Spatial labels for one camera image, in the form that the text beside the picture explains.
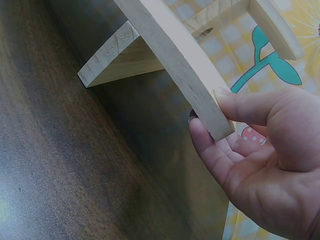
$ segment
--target fingernail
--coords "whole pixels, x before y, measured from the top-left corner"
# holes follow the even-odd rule
[[[226,94],[230,93],[230,91],[228,91],[227,89],[225,89],[223,87],[218,87],[214,92],[217,94],[220,94],[220,95],[226,95]]]
[[[189,117],[192,117],[192,116],[194,116],[194,117],[198,117],[198,115],[196,114],[196,111],[195,110],[191,110],[191,112],[190,112],[190,114],[189,114]]]
[[[191,121],[192,119],[196,119],[196,118],[197,118],[196,116],[190,116],[189,119],[188,119],[188,124],[190,123],[190,121]]]

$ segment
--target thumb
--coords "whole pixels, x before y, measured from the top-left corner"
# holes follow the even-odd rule
[[[242,94],[218,88],[214,95],[228,119],[239,123],[266,126],[272,109],[284,97],[284,91]]]
[[[219,89],[217,102],[230,120],[267,126],[283,170],[320,167],[320,98],[297,87],[268,93],[234,94]]]

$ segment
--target finger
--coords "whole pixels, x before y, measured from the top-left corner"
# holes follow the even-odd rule
[[[217,146],[199,118],[189,122],[190,136],[196,152],[216,181],[224,186],[234,163]]]
[[[259,126],[259,125],[254,125],[254,124],[249,124],[249,126],[255,130],[256,132],[258,132],[259,134],[261,134],[264,137],[268,136],[268,132],[267,132],[267,127],[265,126]]]
[[[270,111],[284,97],[283,91],[234,94],[224,89],[215,91],[225,116],[235,122],[266,126]]]
[[[246,141],[237,133],[233,133],[226,138],[231,150],[243,157],[248,157],[257,152],[262,146],[258,143]]]
[[[221,141],[217,142],[216,145],[232,162],[237,163],[244,159],[244,156],[242,156],[238,152],[235,152],[231,149],[226,139],[222,139]]]

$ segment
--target drilled hole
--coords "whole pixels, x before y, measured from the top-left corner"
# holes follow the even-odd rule
[[[213,29],[214,29],[213,27],[208,28],[207,30],[204,30],[204,31],[201,33],[201,35],[207,36],[209,33],[212,32]]]

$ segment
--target unfinished wood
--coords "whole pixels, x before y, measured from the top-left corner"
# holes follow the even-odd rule
[[[250,0],[248,12],[281,58],[299,60],[305,55],[297,37],[269,0]]]
[[[143,37],[191,104],[211,136],[219,141],[235,131],[214,96],[228,88],[205,52],[160,0],[114,0]]]
[[[305,52],[293,31],[270,0],[216,0],[184,24],[198,39],[202,32],[218,31],[249,12],[282,59],[299,60]]]
[[[216,0],[184,23],[195,37],[209,28],[218,31],[248,12],[249,0]]]
[[[157,57],[127,21],[82,67],[78,76],[88,88],[162,69]]]

